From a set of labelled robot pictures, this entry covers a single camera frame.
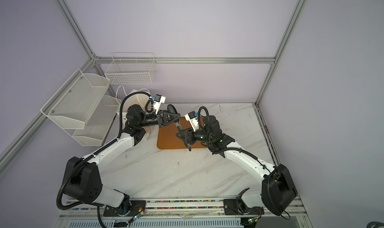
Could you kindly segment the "cartoon animal paper gift bag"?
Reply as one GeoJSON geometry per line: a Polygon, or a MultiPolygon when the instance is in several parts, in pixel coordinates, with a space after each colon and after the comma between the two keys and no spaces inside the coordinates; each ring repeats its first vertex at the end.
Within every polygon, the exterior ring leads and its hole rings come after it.
{"type": "MultiPolygon", "coordinates": [[[[119,88],[123,89],[123,92],[125,95],[127,95],[128,93],[125,91],[125,88],[123,85],[120,85],[117,89],[117,93],[119,92],[119,88]]],[[[139,89],[139,90],[136,90],[136,89],[133,89],[131,93],[134,93],[134,92],[137,92],[137,91],[142,91],[142,92],[146,92],[148,94],[150,94],[150,91],[146,88],[142,88],[142,89],[139,89]]],[[[127,110],[128,108],[131,106],[131,105],[134,105],[134,104],[137,104],[139,105],[144,111],[145,111],[145,103],[148,101],[149,97],[144,95],[144,94],[135,94],[133,96],[131,96],[130,98],[128,98],[125,103],[124,103],[124,108],[123,108],[123,113],[122,115],[120,116],[120,106],[121,106],[121,103],[122,103],[122,100],[118,99],[117,98],[117,95],[115,97],[116,101],[119,103],[119,108],[117,110],[117,116],[120,118],[122,117],[122,121],[123,121],[123,128],[125,127],[125,122],[127,121],[127,118],[126,118],[126,114],[127,114],[127,110]]],[[[144,135],[142,141],[143,142],[147,142],[150,138],[150,135],[152,133],[154,128],[145,128],[145,131],[146,131],[146,134],[144,135]]]]}

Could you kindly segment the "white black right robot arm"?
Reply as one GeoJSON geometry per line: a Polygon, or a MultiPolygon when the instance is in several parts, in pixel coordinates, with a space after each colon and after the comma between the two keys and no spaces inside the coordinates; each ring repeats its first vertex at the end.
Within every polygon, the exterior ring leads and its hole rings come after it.
{"type": "Polygon", "coordinates": [[[220,155],[248,172],[261,186],[261,202],[274,215],[282,216],[286,208],[298,196],[297,188],[289,169],[279,164],[267,163],[243,149],[232,137],[224,134],[216,117],[204,117],[190,112],[185,119],[191,127],[176,134],[191,150],[195,143],[203,143],[212,155],[220,155]]]}

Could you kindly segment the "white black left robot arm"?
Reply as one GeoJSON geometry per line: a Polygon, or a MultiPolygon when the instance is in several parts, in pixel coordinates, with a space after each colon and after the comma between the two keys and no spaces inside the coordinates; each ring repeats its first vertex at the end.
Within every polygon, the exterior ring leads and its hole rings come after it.
{"type": "Polygon", "coordinates": [[[169,104],[166,110],[145,114],[135,104],[128,108],[126,119],[121,120],[118,136],[111,142],[83,158],[68,160],[56,205],[60,210],[87,204],[109,206],[124,213],[131,208],[129,195],[103,185],[101,172],[119,155],[136,146],[146,134],[145,128],[179,125],[181,115],[169,104]]]}

